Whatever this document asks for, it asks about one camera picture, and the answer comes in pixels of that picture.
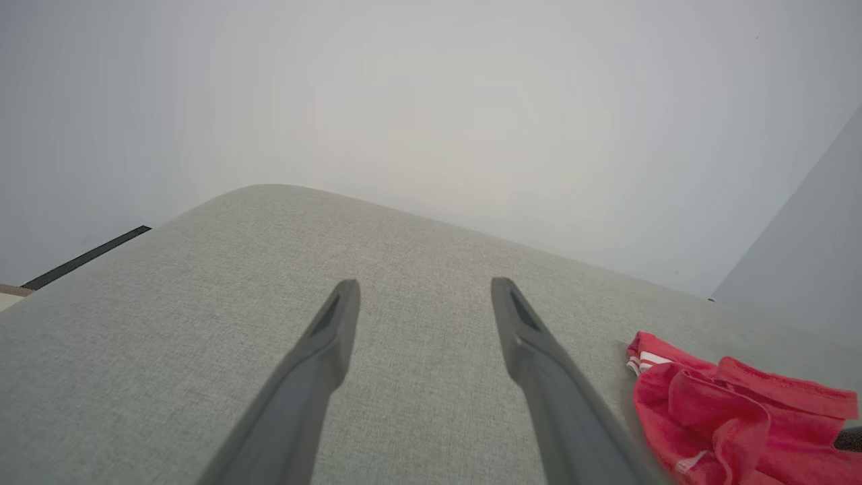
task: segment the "gray fabric surface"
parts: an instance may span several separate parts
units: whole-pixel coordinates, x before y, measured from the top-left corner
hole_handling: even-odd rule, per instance
[[[355,199],[253,186],[0,313],[0,476],[194,482],[335,283],[356,278],[353,359],[315,483],[542,482],[499,349],[498,275],[638,440],[624,366],[638,330],[711,361],[862,389],[860,353],[723,305]]]

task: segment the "gray mattress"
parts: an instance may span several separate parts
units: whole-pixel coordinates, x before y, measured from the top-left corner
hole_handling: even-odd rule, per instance
[[[862,389],[862,355],[578,261],[332,193],[215,198],[0,312],[7,483],[191,483],[336,282],[362,286],[315,483],[539,483],[490,279],[512,278],[634,439],[625,349]]]

